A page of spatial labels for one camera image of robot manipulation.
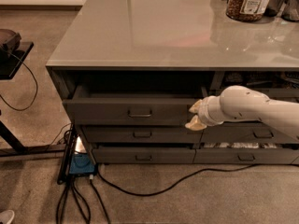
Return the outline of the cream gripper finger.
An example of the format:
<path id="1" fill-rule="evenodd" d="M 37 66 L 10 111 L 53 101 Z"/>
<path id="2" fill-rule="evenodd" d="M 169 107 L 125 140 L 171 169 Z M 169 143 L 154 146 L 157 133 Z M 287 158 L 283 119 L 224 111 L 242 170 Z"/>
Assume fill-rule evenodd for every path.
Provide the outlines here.
<path id="1" fill-rule="evenodd" d="M 188 123 L 185 124 L 185 127 L 191 131 L 201 131 L 206 128 L 206 125 L 199 119 L 197 115 L 195 115 Z"/>
<path id="2" fill-rule="evenodd" d="M 198 100 L 196 101 L 190 108 L 189 108 L 189 111 L 193 114 L 196 114 L 198 112 L 198 109 L 200 107 L 202 103 L 202 100 Z"/>

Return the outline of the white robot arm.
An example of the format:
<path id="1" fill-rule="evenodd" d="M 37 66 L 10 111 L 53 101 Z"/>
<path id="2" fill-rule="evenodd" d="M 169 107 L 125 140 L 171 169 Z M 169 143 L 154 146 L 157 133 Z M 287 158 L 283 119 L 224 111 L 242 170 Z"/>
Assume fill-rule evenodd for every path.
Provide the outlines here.
<path id="1" fill-rule="evenodd" d="M 298 103 L 270 99 L 243 86 L 230 86 L 219 96 L 198 100 L 189 111 L 193 117 L 185 127 L 192 131 L 226 121 L 260 121 L 294 140 L 299 137 Z"/>

